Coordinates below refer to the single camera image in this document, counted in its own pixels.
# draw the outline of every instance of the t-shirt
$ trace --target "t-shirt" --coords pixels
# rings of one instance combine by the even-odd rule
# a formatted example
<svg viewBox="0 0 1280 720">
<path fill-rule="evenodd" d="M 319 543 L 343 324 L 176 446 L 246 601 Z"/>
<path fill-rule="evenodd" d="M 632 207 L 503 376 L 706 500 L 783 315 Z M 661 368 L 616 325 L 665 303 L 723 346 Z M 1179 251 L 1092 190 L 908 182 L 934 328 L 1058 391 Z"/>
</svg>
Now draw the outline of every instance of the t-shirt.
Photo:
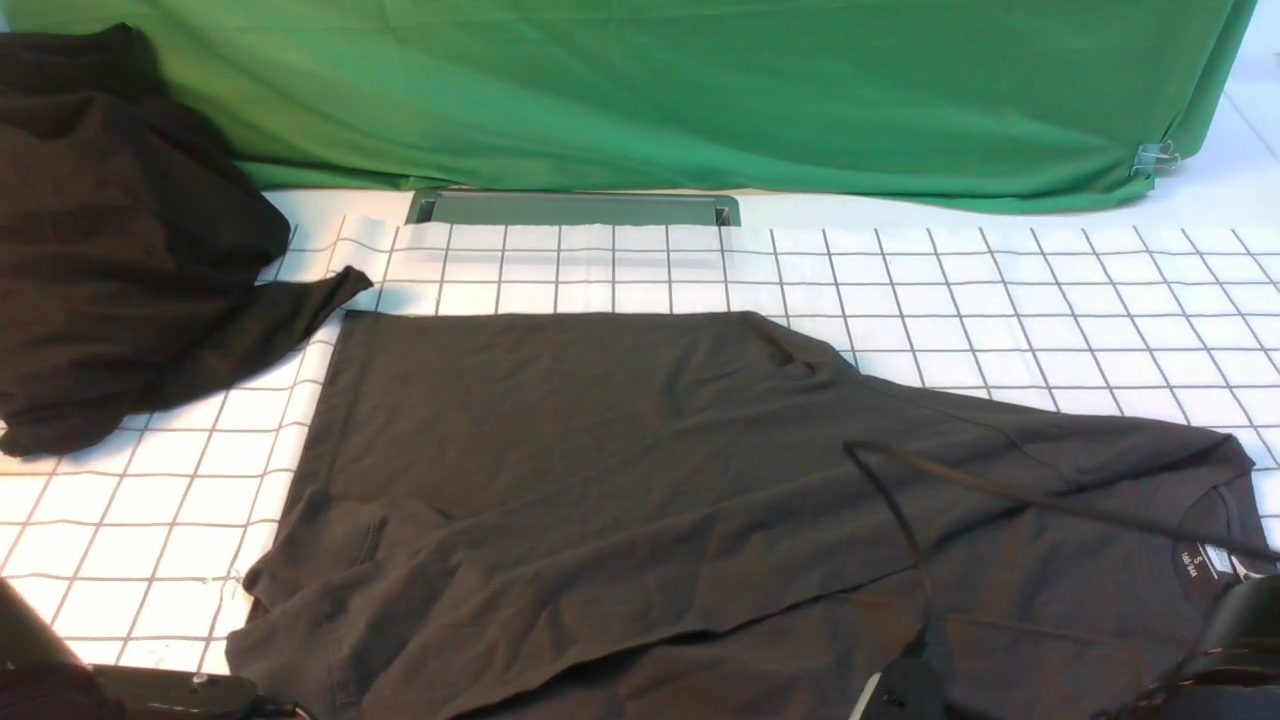
<svg viewBox="0 0 1280 720">
<path fill-rule="evenodd" d="M 849 439 L 1263 542 L 1230 436 L 904 387 L 759 315 L 353 313 L 230 667 L 326 720 L 846 720 L 922 603 Z M 868 459 L 956 701 L 1079 720 L 1190 648 L 1175 543 Z"/>
</svg>

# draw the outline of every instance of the green cloth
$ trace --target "green cloth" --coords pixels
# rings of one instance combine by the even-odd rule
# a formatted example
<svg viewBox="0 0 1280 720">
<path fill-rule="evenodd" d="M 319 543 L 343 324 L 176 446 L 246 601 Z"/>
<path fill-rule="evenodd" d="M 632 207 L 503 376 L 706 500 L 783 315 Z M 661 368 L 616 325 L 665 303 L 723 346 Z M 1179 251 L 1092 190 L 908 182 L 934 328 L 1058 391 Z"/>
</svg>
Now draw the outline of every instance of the green cloth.
<svg viewBox="0 0 1280 720">
<path fill-rule="evenodd" d="M 1151 190 L 1257 0 L 0 0 L 115 22 L 262 187 L 755 187 L 987 211 Z"/>
</svg>

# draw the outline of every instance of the grid mat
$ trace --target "grid mat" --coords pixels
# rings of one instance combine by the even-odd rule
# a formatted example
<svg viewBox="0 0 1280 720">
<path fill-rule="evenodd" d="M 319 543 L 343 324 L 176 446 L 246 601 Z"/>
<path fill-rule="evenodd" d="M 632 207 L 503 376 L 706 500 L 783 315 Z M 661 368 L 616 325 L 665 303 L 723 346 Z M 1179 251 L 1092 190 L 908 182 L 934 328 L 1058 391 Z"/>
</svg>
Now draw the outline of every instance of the grid mat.
<svg viewBox="0 0 1280 720">
<path fill-rule="evenodd" d="M 1280 543 L 1280 232 L 298 225 L 264 279 L 344 265 L 406 315 L 754 310 L 901 383 L 1234 433 Z M 101 446 L 0 457 L 0 574 L 88 662 L 225 673 L 340 325 Z"/>
</svg>

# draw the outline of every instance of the black cable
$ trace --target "black cable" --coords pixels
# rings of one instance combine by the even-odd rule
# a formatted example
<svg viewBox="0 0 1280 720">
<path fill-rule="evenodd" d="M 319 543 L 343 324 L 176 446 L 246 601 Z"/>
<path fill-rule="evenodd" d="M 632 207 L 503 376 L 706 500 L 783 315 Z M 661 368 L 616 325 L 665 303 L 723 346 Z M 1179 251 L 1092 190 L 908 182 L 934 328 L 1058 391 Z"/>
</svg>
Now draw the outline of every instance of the black cable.
<svg viewBox="0 0 1280 720">
<path fill-rule="evenodd" d="M 1128 515 L 1125 512 L 1115 512 L 1111 510 L 1103 510 L 1098 507 L 1085 507 L 1083 505 L 1061 500 L 1057 497 L 1046 497 L 1036 495 L 1036 492 L 1024 489 L 1016 486 L 996 482 L 988 478 L 979 478 L 970 475 L 968 473 L 961 473 L 959 470 L 952 470 L 943 465 L 938 465 L 932 460 L 925 460 L 919 455 L 908 452 L 905 450 L 897 448 L 892 445 L 873 441 L 846 441 L 845 454 L 854 459 L 854 462 L 860 470 L 867 473 L 867 465 L 858 459 L 858 451 L 874 452 L 877 455 L 883 455 L 892 460 L 919 470 L 922 473 L 928 473 L 938 479 L 955 483 L 957 486 L 969 488 L 975 492 L 982 492 L 987 495 L 995 495 L 1004 497 L 1006 500 L 1014 500 L 1025 505 L 1034 507 L 1042 507 L 1044 510 L 1053 510 L 1056 512 L 1062 512 L 1066 515 L 1074 515 L 1076 518 L 1083 518 L 1085 520 L 1093 520 L 1096 523 L 1105 523 L 1108 525 L 1120 525 L 1123 528 L 1129 528 L 1132 530 L 1138 530 L 1153 536 L 1164 536 L 1169 539 L 1181 541 L 1181 542 L 1198 542 L 1204 544 L 1212 544 L 1222 550 L 1230 551 L 1242 557 L 1252 557 L 1254 560 L 1270 560 L 1272 562 L 1280 562 L 1280 552 L 1271 548 L 1258 547 L 1252 543 L 1242 542 L 1228 536 L 1216 536 L 1211 533 L 1190 533 L 1175 525 L 1169 525 L 1152 520 L 1149 518 L 1142 518 L 1138 515 Z M 883 483 L 878 478 L 873 478 L 872 482 L 877 484 L 877 489 L 881 488 Z M 888 488 L 883 488 L 881 495 L 888 492 Z"/>
<path fill-rule="evenodd" d="M 920 630 L 915 634 L 915 638 L 908 643 L 906 648 L 902 650 L 902 655 L 910 657 L 922 657 L 924 655 L 924 646 L 929 637 L 929 626 L 933 624 L 933 579 L 929 577 L 929 565 L 925 562 L 925 553 L 920 550 L 920 541 L 915 537 L 915 529 L 911 528 L 911 521 L 906 519 L 906 512 L 902 511 L 902 506 L 897 503 L 897 498 L 893 497 L 892 491 L 888 486 L 879 479 L 879 475 L 858 455 L 858 447 L 855 443 L 845 443 L 845 455 L 854 462 L 854 465 L 867 475 L 872 486 L 879 492 L 881 497 L 884 498 L 884 505 L 888 505 L 888 511 L 893 514 L 893 519 L 897 521 L 897 528 L 902 532 L 902 537 L 906 539 L 906 550 L 911 553 L 911 562 L 915 565 L 915 570 L 920 574 L 920 589 L 924 593 L 924 606 L 920 609 Z"/>
</svg>

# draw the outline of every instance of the size tag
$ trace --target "size tag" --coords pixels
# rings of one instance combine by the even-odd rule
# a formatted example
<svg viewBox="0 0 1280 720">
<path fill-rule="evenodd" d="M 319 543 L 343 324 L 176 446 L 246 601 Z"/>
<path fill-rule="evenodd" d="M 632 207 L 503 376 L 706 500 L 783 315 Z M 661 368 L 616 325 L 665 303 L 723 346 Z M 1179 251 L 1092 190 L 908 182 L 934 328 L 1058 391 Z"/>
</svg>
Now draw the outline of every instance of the size tag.
<svg viewBox="0 0 1280 720">
<path fill-rule="evenodd" d="M 1235 573 L 1230 552 L 1212 544 L 1201 544 L 1199 547 L 1201 552 L 1204 557 L 1208 557 L 1208 561 L 1213 565 L 1215 570 L 1219 573 Z"/>
<path fill-rule="evenodd" d="M 1235 569 L 1231 568 L 1230 555 L 1228 555 L 1226 570 L 1220 570 L 1219 562 L 1215 562 L 1212 557 L 1212 551 L 1199 543 L 1178 543 L 1174 547 L 1174 564 L 1178 566 L 1183 587 L 1204 607 L 1210 607 L 1224 588 L 1240 582 L 1235 575 Z"/>
</svg>

